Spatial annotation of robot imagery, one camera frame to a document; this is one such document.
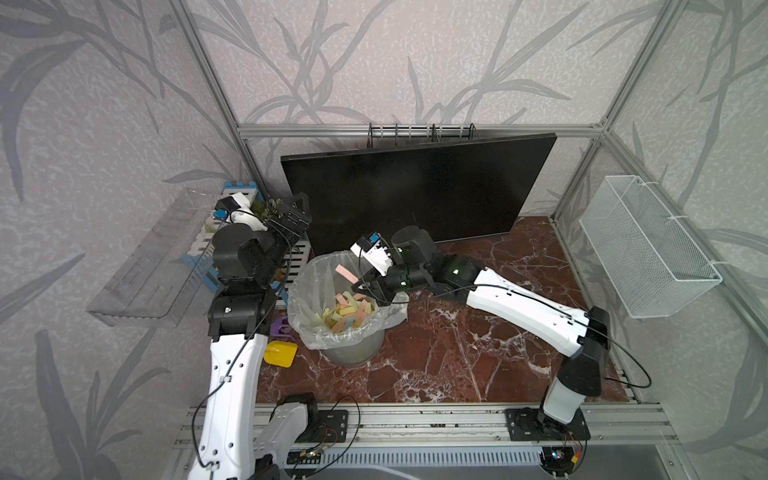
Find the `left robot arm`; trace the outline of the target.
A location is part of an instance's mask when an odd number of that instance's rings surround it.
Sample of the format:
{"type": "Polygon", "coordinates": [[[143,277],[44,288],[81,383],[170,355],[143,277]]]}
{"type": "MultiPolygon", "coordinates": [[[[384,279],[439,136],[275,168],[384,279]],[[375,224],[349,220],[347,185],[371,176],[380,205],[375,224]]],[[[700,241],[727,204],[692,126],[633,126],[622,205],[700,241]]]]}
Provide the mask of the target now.
{"type": "Polygon", "coordinates": [[[289,366],[295,356],[295,347],[269,339],[278,300],[272,284],[312,216],[303,193],[279,200],[265,217],[251,205],[238,195],[216,205],[225,224],[211,241],[219,289],[208,312],[210,391],[195,410],[204,420],[192,432],[190,479],[277,479],[293,444],[316,422],[316,402],[306,394],[278,405],[261,433],[253,431],[262,364],[289,366]]]}

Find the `pink sticky note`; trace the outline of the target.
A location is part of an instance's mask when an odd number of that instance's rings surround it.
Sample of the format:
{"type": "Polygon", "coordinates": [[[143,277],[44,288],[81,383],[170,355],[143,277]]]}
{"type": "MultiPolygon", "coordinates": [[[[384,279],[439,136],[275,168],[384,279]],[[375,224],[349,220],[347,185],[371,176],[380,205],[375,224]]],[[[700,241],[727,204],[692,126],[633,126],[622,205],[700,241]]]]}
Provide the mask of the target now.
{"type": "Polygon", "coordinates": [[[345,278],[347,281],[349,281],[351,284],[355,284],[359,281],[359,278],[352,273],[350,270],[348,270],[343,265],[339,264],[335,267],[335,272],[341,275],[343,278],[345,278]]]}

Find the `trash bin with plastic bag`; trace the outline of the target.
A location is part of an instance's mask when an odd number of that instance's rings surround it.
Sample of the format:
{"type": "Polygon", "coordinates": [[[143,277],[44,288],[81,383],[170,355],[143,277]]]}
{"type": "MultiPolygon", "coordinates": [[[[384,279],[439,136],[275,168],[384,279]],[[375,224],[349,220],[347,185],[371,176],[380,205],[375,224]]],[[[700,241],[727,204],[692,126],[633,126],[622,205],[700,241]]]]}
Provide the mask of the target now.
{"type": "Polygon", "coordinates": [[[398,293],[391,304],[379,305],[353,291],[353,284],[335,272],[339,264],[359,279],[373,269],[350,251],[312,259],[288,289],[288,320],[308,349],[339,366],[354,367],[373,359],[386,331],[407,319],[409,296],[398,293]]]}

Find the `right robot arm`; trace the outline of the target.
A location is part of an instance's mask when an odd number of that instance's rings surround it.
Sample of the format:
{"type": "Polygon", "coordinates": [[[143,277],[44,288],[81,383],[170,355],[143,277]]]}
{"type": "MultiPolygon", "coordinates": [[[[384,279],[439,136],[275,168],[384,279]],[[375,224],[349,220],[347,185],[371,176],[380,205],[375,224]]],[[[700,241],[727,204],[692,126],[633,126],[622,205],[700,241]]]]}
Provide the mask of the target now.
{"type": "Polygon", "coordinates": [[[381,305],[396,295],[427,289],[443,300],[493,314],[528,331],[563,357],[537,408],[507,411],[513,441],[588,441],[581,406],[602,393],[610,351],[609,314],[566,307],[530,292],[488,266],[439,251],[429,233],[416,226],[386,242],[377,233],[350,248],[360,271],[353,289],[381,305]]]}

